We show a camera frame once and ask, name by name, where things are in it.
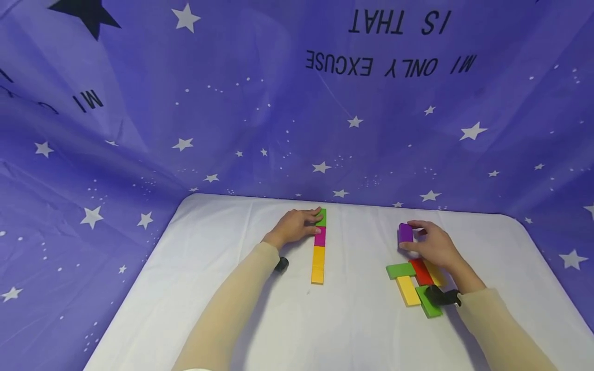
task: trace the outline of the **yellow block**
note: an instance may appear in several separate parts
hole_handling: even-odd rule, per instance
[[[421,299],[419,294],[416,293],[415,285],[412,284],[412,280],[409,276],[405,275],[402,277],[396,277],[396,283],[402,294],[406,306],[421,305]]]
[[[314,246],[314,261],[312,263],[312,269],[324,270],[324,255],[326,254],[326,248],[321,246]]]
[[[314,259],[311,264],[311,283],[313,284],[324,284],[324,255],[326,255],[325,247],[314,246]]]
[[[311,270],[311,283],[317,285],[324,284],[324,271],[322,269],[312,269]]]
[[[429,271],[429,275],[431,276],[433,283],[439,287],[445,286],[446,279],[444,278],[443,273],[441,273],[441,270],[438,267],[436,267],[433,263],[428,262],[424,259],[423,259],[423,261],[425,262],[425,266],[427,267],[427,270]]]

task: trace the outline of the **white tablecloth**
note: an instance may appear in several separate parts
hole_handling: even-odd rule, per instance
[[[169,371],[213,293],[298,201],[186,198],[118,310],[86,371]],[[285,252],[235,350],[233,370],[488,370],[450,307],[406,307],[386,265],[406,262],[397,226],[431,220],[560,370],[592,370],[594,335],[523,226],[502,215],[356,205],[327,208],[324,285],[310,283],[313,238]]]

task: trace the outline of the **forearm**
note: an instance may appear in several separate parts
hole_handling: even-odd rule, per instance
[[[239,334],[278,262],[277,248],[266,242],[256,245],[215,292],[190,332],[172,371],[229,370]]]
[[[516,322],[503,300],[464,262],[451,272],[461,292],[458,313],[481,346],[492,371],[553,371],[557,368]]]

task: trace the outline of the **purple block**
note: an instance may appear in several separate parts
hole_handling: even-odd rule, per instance
[[[314,236],[314,246],[325,247],[326,246],[326,227],[318,227],[322,230],[322,233]]]
[[[412,238],[412,227],[406,223],[400,223],[398,228],[398,244],[400,242],[414,242]]]

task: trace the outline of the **star-print fabric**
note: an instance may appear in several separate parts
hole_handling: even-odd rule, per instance
[[[593,12],[0,1],[0,368],[81,370],[193,192],[509,215],[593,328]]]

